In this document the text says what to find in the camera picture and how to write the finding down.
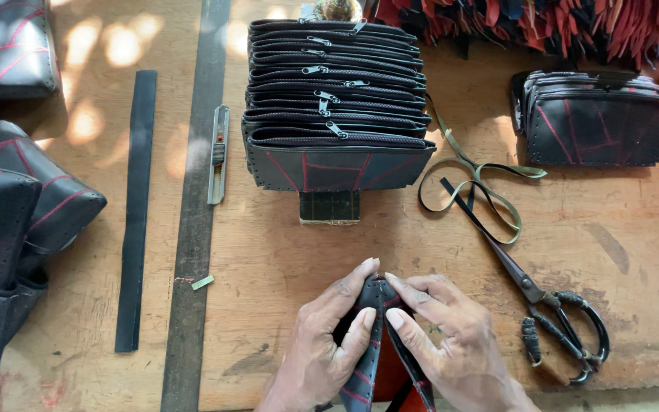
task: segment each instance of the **black leather strip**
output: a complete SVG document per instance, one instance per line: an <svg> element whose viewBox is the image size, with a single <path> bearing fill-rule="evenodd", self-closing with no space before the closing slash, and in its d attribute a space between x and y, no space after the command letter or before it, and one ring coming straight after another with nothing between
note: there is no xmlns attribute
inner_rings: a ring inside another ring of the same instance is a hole
<svg viewBox="0 0 659 412"><path fill-rule="evenodd" d="M149 204L151 138L157 71L139 70L134 83L129 136L129 174L126 191L126 232L121 263L119 316L116 320L116 352L139 349L141 280L146 243L146 209Z"/></svg>

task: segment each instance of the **zipper pull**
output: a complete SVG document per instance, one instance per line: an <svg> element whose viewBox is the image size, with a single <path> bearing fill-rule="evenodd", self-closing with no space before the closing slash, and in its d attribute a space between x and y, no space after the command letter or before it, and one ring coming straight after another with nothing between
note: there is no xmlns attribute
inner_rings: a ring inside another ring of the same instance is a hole
<svg viewBox="0 0 659 412"><path fill-rule="evenodd" d="M346 81L345 87L368 86L371 82L366 80Z"/></svg>
<svg viewBox="0 0 659 412"><path fill-rule="evenodd" d="M330 111L327 110L327 104L329 101L325 99L319 99L319 114L322 115L322 117L329 117L331 115Z"/></svg>
<svg viewBox="0 0 659 412"><path fill-rule="evenodd" d="M350 30L350 32L352 32L353 34L357 34L360 30L362 30L362 28L363 28L363 27L365 26L365 24L367 24L367 23L368 23L368 19L367 19L367 18L361 18L360 21L357 22L357 24L355 25L355 27L353 27L352 30Z"/></svg>
<svg viewBox="0 0 659 412"><path fill-rule="evenodd" d="M317 56L320 56L320 57L326 57L326 55L327 55L327 53L325 53L321 50L312 50L310 48L303 48L302 52L316 54Z"/></svg>
<svg viewBox="0 0 659 412"><path fill-rule="evenodd" d="M334 103L334 104L337 104L337 103L340 102L340 99L335 98L333 95L331 95L330 93L327 93L327 92L322 92L322 91L319 91L319 90L315 90L314 95L319 97L319 98L325 98L325 99L328 99L328 100L332 100L332 103Z"/></svg>
<svg viewBox="0 0 659 412"><path fill-rule="evenodd" d="M343 140L350 137L350 135L348 135L347 132L343 132L342 130L340 130L340 128L337 127L337 125L335 125L333 122L327 122L325 123L325 126L329 127L330 130L334 132L334 134L336 134L339 138Z"/></svg>
<svg viewBox="0 0 659 412"><path fill-rule="evenodd" d="M312 66L311 68L303 68L302 73L304 74L309 74L309 73L314 73L314 72L329 72L328 68L325 68L325 66Z"/></svg>
<svg viewBox="0 0 659 412"><path fill-rule="evenodd" d="M306 23L308 21L312 21L312 20L317 20L317 15L316 14L309 14L306 17L299 18L299 19L297 19L297 22L299 22L299 24L304 24L304 23Z"/></svg>
<svg viewBox="0 0 659 412"><path fill-rule="evenodd" d="M329 40L320 39L319 37L315 37L315 36L307 36L307 40L309 40L310 42L322 43L327 47L332 46L332 42L330 42Z"/></svg>

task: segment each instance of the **olive green strap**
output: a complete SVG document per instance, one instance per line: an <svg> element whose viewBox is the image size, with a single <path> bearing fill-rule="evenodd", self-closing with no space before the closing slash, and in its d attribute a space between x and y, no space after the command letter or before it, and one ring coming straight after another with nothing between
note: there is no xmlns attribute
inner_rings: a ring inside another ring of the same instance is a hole
<svg viewBox="0 0 659 412"><path fill-rule="evenodd" d="M495 163L485 163L485 164L478 164L473 162L470 158L467 157L466 154L462 151L462 148L459 146L457 143L456 139L454 139L454 136L452 136L452 133L449 131L447 128L446 124L444 124L444 120L442 120L442 117L439 116L439 113L436 111L436 107L434 106L434 101L431 99L431 96L426 94L426 98L429 99L431 102L432 107L434 108L434 114L436 116L436 119L439 121L439 126L444 130L444 136L446 136L447 141L449 142L449 145L452 146L452 149L454 150L454 153L456 153L457 157L456 158L444 158L440 161L437 161L436 163L432 164L431 167L428 168L426 173L424 174L423 179L421 180L421 184L419 185L419 192L418 192L418 198L419 198L419 203L423 208L425 208L427 211L431 212L441 212L445 211L446 209L449 208L449 206L452 205L455 197L459 194L459 190L466 185L467 183L472 183L471 190L469 192L469 201L468 205L469 208L472 208L472 205L474 203L474 187L477 186L482 193L485 195L485 198L487 202L489 203L490 207L492 210L497 214L497 216L500 218L500 220L504 221L505 224L508 225L511 229L515 230L515 236L510 239L508 242L500 242L500 240L496 239L499 243L504 243L504 244L510 244L515 242L518 237L520 236L520 233L523 229L523 223L520 219L520 213L515 209L515 207L507 201L504 197L500 196L499 194L492 192L484 183L482 183L481 179L481 172L482 169L488 168L488 169L500 169L500 170L505 170L506 172L510 172L513 174L516 174L521 177L529 177L531 179L538 179L543 176L545 176L547 173L543 169L538 169L537 167L528 167L528 166L506 166L503 164L495 164ZM440 164L445 164L448 162L456 162L459 164L462 164L466 166L467 169L470 170L471 175L472 175L472 180L468 180L466 182L462 182L457 186L457 188L454 190L454 193L452 194L452 197L449 199L449 201L444 205L443 208L435 211L426 206L424 204L423 200L421 199L421 189L423 188L424 182L426 182L426 178L428 175L435 170L435 168L440 165ZM510 212L511 215L513 215L513 220L515 221L514 223L510 223L505 217L500 214L500 212L497 210L497 207L495 205L495 202L490 198L494 197L495 199L499 200Z"/></svg>

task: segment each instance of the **wooden table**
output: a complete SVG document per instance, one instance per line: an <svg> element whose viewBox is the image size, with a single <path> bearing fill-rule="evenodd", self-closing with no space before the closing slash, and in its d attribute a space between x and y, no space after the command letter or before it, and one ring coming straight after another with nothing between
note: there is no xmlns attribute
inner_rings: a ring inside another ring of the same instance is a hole
<svg viewBox="0 0 659 412"><path fill-rule="evenodd" d="M51 138L42 142L48 154L103 192L109 205L51 263L50 290L5 351L0 410L158 409L199 9L197 1L53 2L64 96L36 108L12 105L0 117L36 140ZM280 365L298 308L371 256L398 276L449 276L492 312L508 370L526 388L551 390L521 352L525 309L519 292L457 208L422 212L417 186L365 192L358 225L303 227L296 193L254 186L237 114L248 81L246 26L266 16L297 18L299 2L233 0L226 27L223 100L233 108L233 144L225 200L215 209L201 410L253 407ZM469 61L446 43L424 48L422 58L429 92L466 153L480 162L515 164L508 81L515 72L551 62L483 42L473 44ZM114 354L128 124L138 69L159 70L141 344L137 352ZM439 147L432 161L452 155L436 123L428 138ZM587 389L659 385L659 165L546 170L549 175L537 183L492 172L486 179L517 206L524 222L510 255L542 288L576 290L602 314L612 353ZM424 193L432 201L441 199L441 176L466 180L458 169L435 172ZM502 233L481 203L477 207ZM584 337L594 344L592 339ZM543 345L548 359L575 374L553 342Z"/></svg>

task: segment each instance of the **scissor handle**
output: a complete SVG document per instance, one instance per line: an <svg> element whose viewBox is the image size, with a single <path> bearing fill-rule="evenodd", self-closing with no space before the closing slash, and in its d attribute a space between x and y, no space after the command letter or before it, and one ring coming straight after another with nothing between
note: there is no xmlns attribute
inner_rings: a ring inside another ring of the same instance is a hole
<svg viewBox="0 0 659 412"><path fill-rule="evenodd" d="M568 381L573 385L582 385L591 378L599 365L609 356L609 334L606 331L604 323L599 314L581 296L574 292L549 293L543 299L543 302L554 310L562 328L559 329L552 321L539 313L533 305L530 305L529 311L532 317L527 317L523 320L523 341L526 344L528 355L533 360L534 366L541 363L542 353L540 347L538 347L535 319L564 349L571 353L577 360L581 361L581 373L576 378L570 378ZM571 322L561 308L562 302L578 306L589 316L592 323L594 323L599 338L599 351L597 351L596 355L592 355L583 348L579 336L573 330Z"/></svg>

